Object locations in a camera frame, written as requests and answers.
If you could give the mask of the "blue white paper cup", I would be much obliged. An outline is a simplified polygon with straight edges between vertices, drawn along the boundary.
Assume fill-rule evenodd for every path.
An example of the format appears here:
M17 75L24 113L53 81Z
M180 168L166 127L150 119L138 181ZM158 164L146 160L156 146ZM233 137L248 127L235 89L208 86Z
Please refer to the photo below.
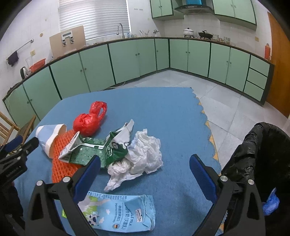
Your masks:
M53 158L54 142L58 135L62 135L67 131L65 124L43 125L36 129L35 136L39 140L39 144L49 158Z

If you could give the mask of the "blue glove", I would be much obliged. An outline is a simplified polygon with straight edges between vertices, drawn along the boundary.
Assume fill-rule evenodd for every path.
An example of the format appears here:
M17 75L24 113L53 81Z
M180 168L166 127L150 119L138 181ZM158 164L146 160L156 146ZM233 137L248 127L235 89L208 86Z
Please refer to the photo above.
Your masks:
M272 190L267 201L262 204L264 216L269 216L279 207L280 200L276 195L276 188Z

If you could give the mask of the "orange foam net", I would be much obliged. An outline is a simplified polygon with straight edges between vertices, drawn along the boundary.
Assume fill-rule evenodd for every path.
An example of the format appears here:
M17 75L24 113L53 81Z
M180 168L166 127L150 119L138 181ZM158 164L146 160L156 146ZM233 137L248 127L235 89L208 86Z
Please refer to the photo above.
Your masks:
M53 143L53 158L52 158L52 182L60 182L64 177L72 177L76 171L81 168L81 165L66 163L58 159L60 152L71 141L76 134L74 130L69 130L62 135L58 135Z

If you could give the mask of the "green milk carton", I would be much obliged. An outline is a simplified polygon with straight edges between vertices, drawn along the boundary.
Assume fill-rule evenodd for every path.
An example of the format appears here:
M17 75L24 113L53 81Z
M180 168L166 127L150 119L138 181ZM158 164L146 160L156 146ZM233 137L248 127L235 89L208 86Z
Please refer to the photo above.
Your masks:
M101 168L105 168L128 154L133 127L134 121L130 120L121 128L111 131L104 140L82 137L77 132L60 152L58 159L85 166L96 155L100 158Z

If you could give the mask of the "red plastic bag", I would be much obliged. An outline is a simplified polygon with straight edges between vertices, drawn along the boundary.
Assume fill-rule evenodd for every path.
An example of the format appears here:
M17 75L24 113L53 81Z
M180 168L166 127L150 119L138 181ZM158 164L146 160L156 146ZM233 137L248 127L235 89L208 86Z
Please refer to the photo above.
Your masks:
M88 114L78 115L73 122L73 130L83 137L91 137L101 126L107 112L107 103L95 101Z

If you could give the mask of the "light blue milk carton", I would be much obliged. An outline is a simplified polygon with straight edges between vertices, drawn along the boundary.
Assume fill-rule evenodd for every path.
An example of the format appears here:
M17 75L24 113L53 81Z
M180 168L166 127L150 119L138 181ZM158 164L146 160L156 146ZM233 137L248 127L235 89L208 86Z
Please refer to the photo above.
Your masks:
M151 195L112 195L89 191L78 207L94 229L136 233L155 228L156 210Z

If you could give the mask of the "white plastic bag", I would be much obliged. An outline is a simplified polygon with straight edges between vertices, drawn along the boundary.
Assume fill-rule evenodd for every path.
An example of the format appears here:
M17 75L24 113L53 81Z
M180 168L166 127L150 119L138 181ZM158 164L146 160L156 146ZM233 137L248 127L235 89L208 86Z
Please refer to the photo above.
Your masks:
M149 136L147 129L137 131L126 156L108 166L110 179L104 191L113 191L124 181L134 180L143 173L150 174L161 168L163 161L160 148L160 139Z

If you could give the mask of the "green lower kitchen cabinets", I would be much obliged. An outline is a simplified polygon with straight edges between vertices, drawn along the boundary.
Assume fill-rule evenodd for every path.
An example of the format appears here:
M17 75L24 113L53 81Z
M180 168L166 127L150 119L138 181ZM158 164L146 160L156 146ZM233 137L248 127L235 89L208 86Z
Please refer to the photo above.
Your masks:
M274 65L248 51L209 40L123 39L53 60L11 88L3 102L13 121L22 126L32 117L43 119L62 99L168 69L213 81L263 105Z

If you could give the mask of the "steel kettle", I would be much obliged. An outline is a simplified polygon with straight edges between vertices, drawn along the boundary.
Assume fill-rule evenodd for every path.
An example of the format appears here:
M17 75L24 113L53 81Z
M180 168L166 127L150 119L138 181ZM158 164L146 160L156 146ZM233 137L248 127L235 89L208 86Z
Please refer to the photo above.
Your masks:
M24 66L20 69L21 78L24 80L26 77L30 75L30 71Z

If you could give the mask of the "dark hanging towel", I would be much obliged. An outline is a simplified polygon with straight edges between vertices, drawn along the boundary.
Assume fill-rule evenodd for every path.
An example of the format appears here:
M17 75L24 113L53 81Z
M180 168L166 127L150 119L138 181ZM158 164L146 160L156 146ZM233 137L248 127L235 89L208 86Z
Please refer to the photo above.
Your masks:
M19 60L17 51L14 51L7 59L8 64L13 67Z

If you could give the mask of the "brown water purifier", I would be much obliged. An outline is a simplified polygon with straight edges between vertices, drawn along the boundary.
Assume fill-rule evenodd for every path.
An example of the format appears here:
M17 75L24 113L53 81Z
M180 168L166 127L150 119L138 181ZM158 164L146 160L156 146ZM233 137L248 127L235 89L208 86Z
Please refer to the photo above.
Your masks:
M62 31L51 36L49 40L54 59L80 50L86 46L83 26Z

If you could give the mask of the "blue table mat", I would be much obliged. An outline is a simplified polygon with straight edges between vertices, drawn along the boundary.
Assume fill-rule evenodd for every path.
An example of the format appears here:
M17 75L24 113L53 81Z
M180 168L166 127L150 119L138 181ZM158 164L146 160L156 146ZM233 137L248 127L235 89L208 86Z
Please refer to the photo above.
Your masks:
M73 119L95 101L108 110L91 162L73 167L88 136L70 132ZM197 153L220 171L206 115L189 88L130 88L86 93L60 101L30 135L39 144L15 181L26 235L193 235L212 203L202 194L189 160Z

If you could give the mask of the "wooden door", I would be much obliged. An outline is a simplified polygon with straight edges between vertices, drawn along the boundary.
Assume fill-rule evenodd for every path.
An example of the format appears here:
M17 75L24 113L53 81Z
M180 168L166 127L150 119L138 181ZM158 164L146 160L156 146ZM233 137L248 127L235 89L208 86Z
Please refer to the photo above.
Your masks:
M284 116L289 117L289 39L274 16L268 13L268 17L274 72L266 100Z

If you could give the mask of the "sink faucet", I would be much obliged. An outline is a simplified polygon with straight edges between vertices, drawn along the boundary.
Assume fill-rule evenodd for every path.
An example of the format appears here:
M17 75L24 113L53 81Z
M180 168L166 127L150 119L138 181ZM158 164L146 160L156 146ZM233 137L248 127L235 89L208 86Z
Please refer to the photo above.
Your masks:
M123 30L123 25L122 23L119 23L117 25L117 35L120 35L120 31L121 31L121 38L125 39L125 35L124 35L124 30Z

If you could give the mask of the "red thermos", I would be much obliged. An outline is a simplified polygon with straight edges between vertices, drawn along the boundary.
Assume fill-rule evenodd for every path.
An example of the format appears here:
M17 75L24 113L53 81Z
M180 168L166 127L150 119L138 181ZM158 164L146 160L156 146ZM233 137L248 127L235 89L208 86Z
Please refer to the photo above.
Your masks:
M270 60L270 54L271 54L271 48L270 48L269 44L267 43L265 45L265 48L264 48L264 58L266 60Z

